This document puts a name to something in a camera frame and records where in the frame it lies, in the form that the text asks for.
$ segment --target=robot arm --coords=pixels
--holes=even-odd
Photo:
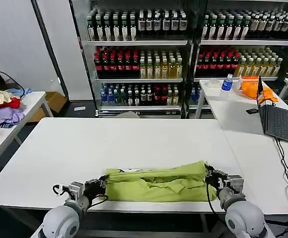
[[[264,220],[259,207],[246,201],[242,193],[243,178],[228,174],[207,166],[205,182],[217,190],[221,208],[226,212],[225,223],[237,238],[274,238],[272,231]]]
[[[105,181],[107,177],[85,182],[73,182],[69,186],[55,185],[53,191],[57,195],[68,193],[69,198],[63,206],[51,209],[44,217],[43,224],[31,238],[73,238],[80,226],[80,220],[91,206],[107,200]],[[92,204],[96,197],[106,197],[102,202]]]

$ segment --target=red cloth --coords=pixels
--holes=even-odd
[[[19,106],[20,106],[20,99],[19,98],[11,98],[10,103],[0,104],[0,108],[6,108],[6,107],[19,108]]]

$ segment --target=white wall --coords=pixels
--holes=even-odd
[[[35,91],[63,91],[30,0],[0,0],[0,71]]]
[[[37,0],[70,100],[92,99],[68,0]]]

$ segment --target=laptop keyboard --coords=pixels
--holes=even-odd
[[[288,111],[273,110],[271,121],[273,134],[288,140]]]

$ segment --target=green cloth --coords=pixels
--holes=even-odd
[[[106,195],[112,201],[178,202],[207,201],[205,163],[163,170],[124,172],[107,169],[109,175]],[[209,187],[210,200],[216,199],[216,190]]]

